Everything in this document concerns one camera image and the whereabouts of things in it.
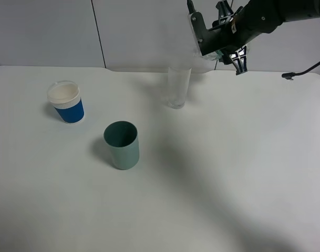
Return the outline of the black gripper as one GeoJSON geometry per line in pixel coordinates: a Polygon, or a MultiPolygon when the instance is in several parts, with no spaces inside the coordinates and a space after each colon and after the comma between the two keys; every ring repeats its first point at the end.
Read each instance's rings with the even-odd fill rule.
{"type": "Polygon", "coordinates": [[[220,62],[233,65],[236,75],[247,72],[247,43],[260,34],[273,32],[283,19],[277,1],[249,1],[234,11],[227,1],[216,4],[218,19],[212,23],[212,50],[221,50],[220,62]]]}

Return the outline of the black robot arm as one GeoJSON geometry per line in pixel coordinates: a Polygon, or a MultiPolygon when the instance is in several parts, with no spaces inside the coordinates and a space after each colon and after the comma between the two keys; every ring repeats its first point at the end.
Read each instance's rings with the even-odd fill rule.
{"type": "Polygon", "coordinates": [[[214,30],[211,52],[220,51],[240,75],[247,72],[247,43],[283,23],[313,18],[320,18],[320,1],[249,1],[214,30]]]}

